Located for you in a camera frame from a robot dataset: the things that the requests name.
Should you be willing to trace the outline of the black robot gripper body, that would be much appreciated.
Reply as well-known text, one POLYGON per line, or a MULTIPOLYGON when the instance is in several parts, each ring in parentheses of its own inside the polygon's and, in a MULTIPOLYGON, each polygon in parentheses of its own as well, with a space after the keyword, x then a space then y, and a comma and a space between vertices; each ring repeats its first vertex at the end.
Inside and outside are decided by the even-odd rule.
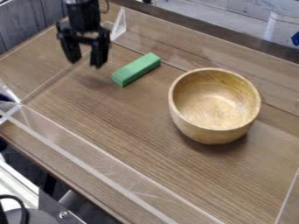
POLYGON ((57 39, 74 39, 77 34, 94 32, 100 37, 109 34, 109 30, 100 25, 100 14, 109 10, 109 3, 104 11, 98 8, 98 0, 62 0, 66 6, 66 22, 57 22, 57 39))

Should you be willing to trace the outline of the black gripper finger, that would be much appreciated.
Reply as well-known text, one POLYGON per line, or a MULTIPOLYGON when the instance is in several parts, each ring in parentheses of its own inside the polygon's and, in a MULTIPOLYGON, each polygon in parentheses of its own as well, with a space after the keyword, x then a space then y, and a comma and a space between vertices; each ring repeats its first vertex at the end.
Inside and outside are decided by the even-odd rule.
POLYGON ((69 63, 74 64, 81 58, 80 43, 68 28, 58 30, 57 39, 69 63))
POLYGON ((101 68, 108 61, 109 45, 109 30, 102 30, 90 45, 89 64, 96 68, 101 68))

